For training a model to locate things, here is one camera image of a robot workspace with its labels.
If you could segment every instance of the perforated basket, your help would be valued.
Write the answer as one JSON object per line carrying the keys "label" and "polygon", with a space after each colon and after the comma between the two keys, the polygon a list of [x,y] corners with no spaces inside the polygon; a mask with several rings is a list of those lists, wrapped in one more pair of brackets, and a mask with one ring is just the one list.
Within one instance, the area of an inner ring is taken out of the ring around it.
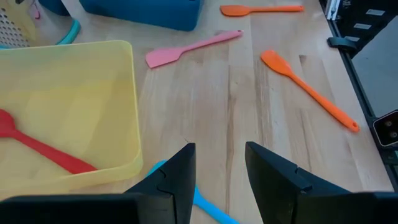
{"label": "perforated basket", "polygon": [[69,44],[79,30],[78,21],[35,0],[0,0],[0,48]]}

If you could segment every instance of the black metal frame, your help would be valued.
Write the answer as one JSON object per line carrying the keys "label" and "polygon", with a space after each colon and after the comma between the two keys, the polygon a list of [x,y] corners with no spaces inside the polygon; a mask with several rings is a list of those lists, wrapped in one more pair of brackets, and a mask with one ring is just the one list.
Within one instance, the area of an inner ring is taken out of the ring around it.
{"label": "black metal frame", "polygon": [[[338,26],[335,21],[328,21],[330,30],[333,34],[334,37],[341,37]],[[373,123],[375,120],[378,119],[374,115],[374,111],[370,105],[370,102],[365,94],[365,91],[362,87],[361,81],[358,77],[358,74],[356,73],[356,70],[354,68],[354,65],[351,61],[351,57],[349,56],[349,53],[340,50],[340,55],[341,59],[343,60],[343,63],[347,69],[349,79],[351,80],[351,83],[353,84],[354,91],[356,93],[356,96],[358,97],[359,104],[362,107],[362,111],[365,115],[366,122],[368,123],[369,129],[371,131],[372,137],[374,139],[374,142],[376,143],[376,147],[380,153],[381,159],[384,163],[384,166],[386,167],[387,173],[390,177],[391,184],[396,192],[398,192],[398,157],[396,154],[396,151],[398,151],[397,146],[388,146],[384,147],[380,144],[376,132],[373,128]]]}

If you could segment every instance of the red spatula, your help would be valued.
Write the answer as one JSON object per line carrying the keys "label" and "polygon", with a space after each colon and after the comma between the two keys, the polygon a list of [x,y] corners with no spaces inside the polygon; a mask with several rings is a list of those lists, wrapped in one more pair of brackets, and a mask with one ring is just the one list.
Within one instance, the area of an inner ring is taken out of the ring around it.
{"label": "red spatula", "polygon": [[14,118],[0,109],[0,138],[13,138],[31,147],[72,174],[97,170],[92,165],[35,140],[16,129]]}
{"label": "red spatula", "polygon": [[145,56],[145,60],[150,68],[155,68],[161,65],[165,65],[170,62],[174,62],[178,60],[186,51],[197,49],[199,47],[204,47],[210,44],[215,44],[218,42],[226,41],[233,39],[235,37],[242,36],[243,31],[236,30],[236,31],[229,31],[222,34],[219,34],[215,37],[212,37],[208,40],[202,40],[195,44],[186,46],[186,47],[174,47],[174,48],[166,48],[166,49],[156,49],[152,52],[149,52]]}

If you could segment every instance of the wooden countertop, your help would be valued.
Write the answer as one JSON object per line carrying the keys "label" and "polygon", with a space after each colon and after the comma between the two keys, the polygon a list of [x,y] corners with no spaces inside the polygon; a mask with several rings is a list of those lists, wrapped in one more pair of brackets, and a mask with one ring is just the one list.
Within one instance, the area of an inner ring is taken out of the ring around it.
{"label": "wooden countertop", "polygon": [[[159,160],[188,142],[197,144],[197,184],[203,195],[243,223],[260,223],[244,161],[244,143],[255,141],[300,167],[351,191],[392,190],[363,112],[317,0],[205,1],[198,27],[180,32],[87,14],[77,0],[64,1],[82,24],[77,42],[130,42],[139,97],[144,167],[139,177],[75,192],[123,192]],[[223,16],[221,4],[303,4],[303,13]],[[190,44],[224,30],[240,39],[185,53],[155,70],[145,53]],[[259,59],[274,49],[295,73],[343,109],[361,127],[353,134],[291,80]],[[192,223],[214,223],[198,208]]]}

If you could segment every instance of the wood grain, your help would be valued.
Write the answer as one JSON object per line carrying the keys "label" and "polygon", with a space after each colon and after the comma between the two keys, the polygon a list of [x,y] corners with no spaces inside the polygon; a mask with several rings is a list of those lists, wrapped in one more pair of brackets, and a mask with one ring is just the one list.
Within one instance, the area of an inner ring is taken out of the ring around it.
{"label": "wood grain", "polygon": [[[76,192],[122,192],[159,160],[187,142],[197,144],[197,184],[202,194],[243,223],[260,223],[244,163],[244,143],[256,141],[299,166],[351,191],[392,190],[381,158],[317,0],[205,1],[198,27],[180,32],[87,14],[77,0],[64,1],[82,24],[77,42],[130,42],[139,96],[144,167],[124,182]],[[303,13],[263,13],[228,18],[222,4],[303,4]],[[149,69],[144,56],[244,30],[240,39],[183,54],[170,65]],[[361,127],[353,134],[291,80],[269,70],[260,54],[274,49],[294,72],[334,102]],[[192,223],[215,223],[198,208]]]}

